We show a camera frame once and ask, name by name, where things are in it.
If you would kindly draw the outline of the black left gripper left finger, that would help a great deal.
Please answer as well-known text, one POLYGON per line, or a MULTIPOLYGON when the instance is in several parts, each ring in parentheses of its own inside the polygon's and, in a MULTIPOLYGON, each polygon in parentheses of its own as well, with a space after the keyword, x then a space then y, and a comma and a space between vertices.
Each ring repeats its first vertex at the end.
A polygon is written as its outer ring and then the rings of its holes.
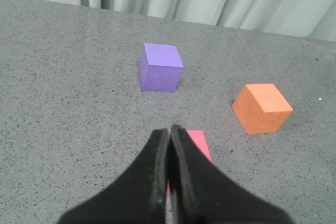
POLYGON ((165 223, 169 131, 152 131, 132 164, 106 189, 68 210, 59 223, 165 223))

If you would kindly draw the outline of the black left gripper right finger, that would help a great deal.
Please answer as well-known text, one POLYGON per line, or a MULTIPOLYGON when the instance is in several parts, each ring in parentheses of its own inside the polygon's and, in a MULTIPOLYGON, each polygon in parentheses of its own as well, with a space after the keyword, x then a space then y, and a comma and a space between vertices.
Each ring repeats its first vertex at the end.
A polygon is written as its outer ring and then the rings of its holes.
POLYGON ((171 128, 169 182, 174 223, 293 223, 224 175, 178 124, 171 128))

